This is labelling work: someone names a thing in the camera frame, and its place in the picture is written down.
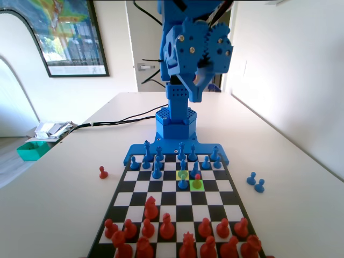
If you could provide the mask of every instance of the black square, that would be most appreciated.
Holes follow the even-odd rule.
[[[175,223],[175,222],[171,222],[171,223],[174,225],[173,236],[170,239],[164,239],[164,238],[162,238],[162,236],[160,235],[160,232],[159,232],[159,234],[157,235],[157,242],[158,243],[175,243],[175,242],[177,242],[177,232],[176,232],[177,223]],[[160,230],[160,227],[162,224],[163,224],[163,222],[159,222],[159,230]]]
[[[227,218],[223,205],[208,205],[208,210],[211,221],[221,221],[223,218]]]
[[[161,205],[176,205],[176,204],[177,204],[176,192],[161,193]]]
[[[220,192],[220,195],[224,205],[239,204],[239,199],[235,192]]]
[[[133,192],[131,197],[130,206],[145,206],[147,199],[146,192]]]
[[[205,192],[191,192],[191,202],[193,205],[207,205]]]
[[[181,205],[177,206],[177,221],[184,222],[184,221],[193,221],[194,214],[192,212],[192,206],[188,205]]]
[[[206,192],[218,192],[219,188],[215,180],[203,180],[204,191]]]
[[[150,181],[148,186],[148,192],[161,192],[163,181]]]

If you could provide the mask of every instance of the black cable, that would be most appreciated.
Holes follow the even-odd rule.
[[[157,23],[159,23],[162,26],[162,23],[156,19],[153,15],[151,15],[149,12],[147,12],[145,9],[141,8],[136,2],[135,0],[133,0],[133,4],[142,12],[144,12],[146,15],[150,16],[153,20],[155,20]]]

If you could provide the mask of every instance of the red pawn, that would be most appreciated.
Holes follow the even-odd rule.
[[[124,243],[124,233],[123,231],[117,231],[115,234],[113,234],[112,238],[113,245],[117,248],[117,254],[115,258],[131,258],[133,255],[133,248]]]
[[[216,258],[215,239],[212,235],[206,238],[206,242],[200,247],[200,258]]]
[[[220,248],[222,258],[238,258],[237,243],[238,238],[232,236],[228,243],[224,243]]]
[[[171,223],[171,216],[165,213],[162,218],[163,224],[160,227],[160,235],[164,239],[170,239],[174,235],[174,225]]]
[[[137,242],[136,258],[153,258],[153,254],[153,248],[149,244],[148,238],[145,238],[144,236],[139,238]]]
[[[101,171],[101,173],[99,174],[99,177],[101,179],[105,179],[105,178],[108,177],[109,174],[108,174],[108,172],[104,171],[104,167],[103,166],[100,166],[99,170]]]
[[[240,247],[242,258],[258,258],[258,252],[262,249],[262,243],[258,236],[250,235],[247,242]]]
[[[248,235],[248,229],[247,229],[248,221],[246,218],[242,218],[240,222],[235,223],[234,225],[234,231],[235,233],[240,236],[241,238],[245,238]]]
[[[198,225],[198,233],[204,238],[211,234],[210,222],[207,218],[204,218],[202,223]]]
[[[145,204],[145,217],[147,219],[155,219],[158,214],[157,207],[155,206],[155,199],[153,196],[150,196]]]
[[[105,236],[111,239],[112,235],[118,231],[118,226],[115,223],[112,223],[111,219],[107,219],[104,225],[106,227]]]
[[[155,228],[149,219],[144,220],[144,227],[142,229],[142,235],[147,238],[151,238],[154,234]]]
[[[133,238],[138,230],[136,225],[131,222],[131,219],[126,219],[124,222],[124,226],[124,237],[127,239]]]
[[[183,245],[179,249],[180,258],[195,258],[196,251],[194,248],[194,235],[190,234],[189,231],[184,234]]]
[[[216,232],[221,238],[226,238],[230,235],[230,229],[228,228],[228,220],[226,218],[221,220],[221,223],[217,225]]]

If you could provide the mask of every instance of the framed poster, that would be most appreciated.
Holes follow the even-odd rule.
[[[0,0],[0,14],[20,18],[49,77],[109,76],[92,1]]]

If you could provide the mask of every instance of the green box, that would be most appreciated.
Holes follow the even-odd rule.
[[[17,149],[19,156],[24,161],[37,161],[50,150],[46,141],[31,141]]]

